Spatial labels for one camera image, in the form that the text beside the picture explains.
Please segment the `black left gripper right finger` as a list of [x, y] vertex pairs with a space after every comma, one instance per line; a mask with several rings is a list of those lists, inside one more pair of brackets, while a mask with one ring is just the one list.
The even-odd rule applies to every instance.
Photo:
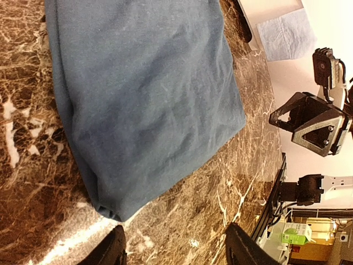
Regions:
[[278, 265], [238, 224], [230, 223], [225, 234], [227, 264]]

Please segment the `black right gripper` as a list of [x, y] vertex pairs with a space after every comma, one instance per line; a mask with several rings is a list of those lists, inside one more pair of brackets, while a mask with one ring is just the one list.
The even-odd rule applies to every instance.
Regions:
[[[327, 110], [327, 105], [334, 109]], [[352, 102], [346, 84], [333, 89], [320, 86], [318, 97], [296, 92], [270, 114], [269, 123], [292, 132], [293, 143], [322, 157], [337, 155], [352, 134]]]

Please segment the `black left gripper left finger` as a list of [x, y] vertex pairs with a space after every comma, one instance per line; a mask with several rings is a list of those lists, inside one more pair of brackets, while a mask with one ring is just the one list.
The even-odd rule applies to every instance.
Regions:
[[125, 248], [124, 228], [117, 225], [78, 265], [127, 265]]

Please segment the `blue garment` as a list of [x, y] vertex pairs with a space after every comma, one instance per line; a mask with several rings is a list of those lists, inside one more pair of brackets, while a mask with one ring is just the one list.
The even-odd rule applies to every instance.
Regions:
[[46, 1], [57, 109], [88, 195], [124, 222], [245, 126], [219, 1]]

